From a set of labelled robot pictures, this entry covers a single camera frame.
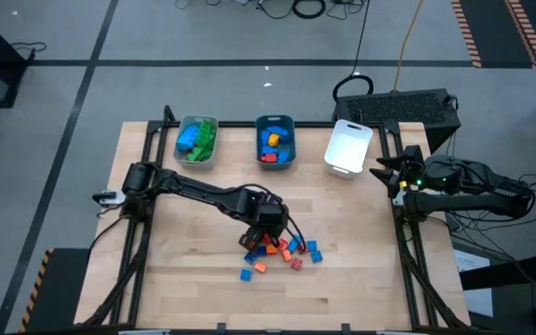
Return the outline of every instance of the gray floor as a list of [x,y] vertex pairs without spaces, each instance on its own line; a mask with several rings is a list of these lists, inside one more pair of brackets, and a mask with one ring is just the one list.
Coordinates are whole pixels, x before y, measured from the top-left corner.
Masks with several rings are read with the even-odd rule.
[[[288,2],[270,0],[279,13]],[[9,42],[45,41],[42,60],[90,57],[109,0],[0,0],[0,34]],[[416,2],[373,0],[361,58],[394,60]],[[272,21],[225,0],[120,0],[101,52],[105,60],[345,59],[355,56],[362,17]],[[426,0],[409,41],[407,60],[468,60],[449,2]],[[395,68],[357,69],[387,92]],[[7,326],[18,329],[42,252],[85,248],[95,232],[92,193],[105,187],[122,122],[208,114],[253,120],[286,113],[328,120],[333,86],[348,67],[99,67],[90,83],[59,181]],[[32,222],[83,67],[33,67],[14,108],[0,110],[0,305]],[[460,100],[456,155],[517,177],[536,173],[536,71],[403,68],[399,89],[446,87]],[[361,93],[349,85],[341,94]],[[536,223],[489,234],[518,258],[536,255]]]

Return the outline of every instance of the wooden tabletop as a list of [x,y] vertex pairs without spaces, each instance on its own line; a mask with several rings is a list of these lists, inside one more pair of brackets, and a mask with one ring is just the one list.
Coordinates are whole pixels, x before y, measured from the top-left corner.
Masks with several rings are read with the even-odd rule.
[[[145,129],[146,123],[123,125],[109,189],[119,189],[129,164],[140,160]],[[254,128],[221,128],[215,167],[183,169],[172,156],[177,132],[169,130],[164,168],[220,187],[248,182],[267,187],[283,197],[305,238],[317,240],[324,260],[314,264],[304,255],[297,272],[280,256],[267,257],[262,259],[266,273],[243,282],[239,274],[248,267],[246,251],[237,241],[248,227],[211,206],[160,196],[138,328],[216,328],[225,322],[228,329],[340,329],[341,323],[354,330],[410,329],[390,201],[384,185],[368,172],[381,168],[377,130],[363,172],[351,181],[324,169],[331,128],[296,128],[297,158],[284,171],[260,170]],[[420,144],[429,155],[422,124],[401,124],[401,137],[404,145]],[[391,137],[389,147],[395,154]],[[117,215],[104,216],[97,233]],[[126,230],[127,223],[120,223],[94,248],[75,322],[88,318],[114,285]],[[470,323],[447,227],[426,221],[421,231],[432,284],[454,313]],[[420,319],[427,325],[416,281],[415,288]],[[121,320],[127,320],[130,292],[127,288]]]

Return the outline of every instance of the yellow toy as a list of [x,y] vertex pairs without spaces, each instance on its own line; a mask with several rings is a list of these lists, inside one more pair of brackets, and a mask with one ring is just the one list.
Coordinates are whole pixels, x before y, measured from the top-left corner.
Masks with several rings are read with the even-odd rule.
[[272,134],[270,135],[270,139],[268,139],[268,144],[270,144],[270,146],[276,146],[278,145],[278,139],[278,135]]

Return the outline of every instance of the blue toy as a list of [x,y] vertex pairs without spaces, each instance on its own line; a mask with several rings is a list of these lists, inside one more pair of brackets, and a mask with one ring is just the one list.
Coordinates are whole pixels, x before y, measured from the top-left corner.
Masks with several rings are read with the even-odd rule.
[[266,256],[268,252],[266,251],[266,246],[258,247],[258,256]]
[[270,140],[270,130],[262,130],[260,133],[261,144],[268,145],[268,140]]
[[187,151],[192,150],[195,146],[195,140],[197,135],[200,132],[200,126],[190,125],[188,126],[183,133],[177,139],[177,150]]
[[298,245],[299,243],[297,243],[297,239],[293,238],[292,240],[290,240],[290,243],[288,244],[288,251],[290,251],[290,253],[295,252],[295,250],[297,250]]
[[241,280],[251,280],[251,271],[248,269],[241,269]]
[[261,154],[276,154],[278,149],[271,147],[270,145],[263,145],[261,148]]
[[246,260],[249,265],[253,265],[257,258],[258,254],[256,254],[255,252],[248,252],[246,257],[244,257],[243,259]]
[[312,251],[310,254],[312,255],[313,262],[319,262],[323,260],[322,253],[319,251]]
[[277,163],[287,163],[288,161],[288,150],[281,150],[278,153],[278,158],[276,159]]
[[288,130],[279,126],[269,126],[267,129],[271,133],[278,135],[280,137],[280,140],[282,141],[288,140]]
[[307,249],[310,251],[317,251],[317,241],[307,241]]

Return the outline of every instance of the white paper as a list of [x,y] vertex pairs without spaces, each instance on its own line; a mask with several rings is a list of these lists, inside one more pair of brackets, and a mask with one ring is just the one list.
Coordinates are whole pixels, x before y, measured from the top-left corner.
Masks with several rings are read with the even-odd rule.
[[[454,250],[458,271],[468,271],[489,266],[489,259],[470,253]],[[464,292],[466,308],[473,313],[493,317],[491,288],[473,289]]]

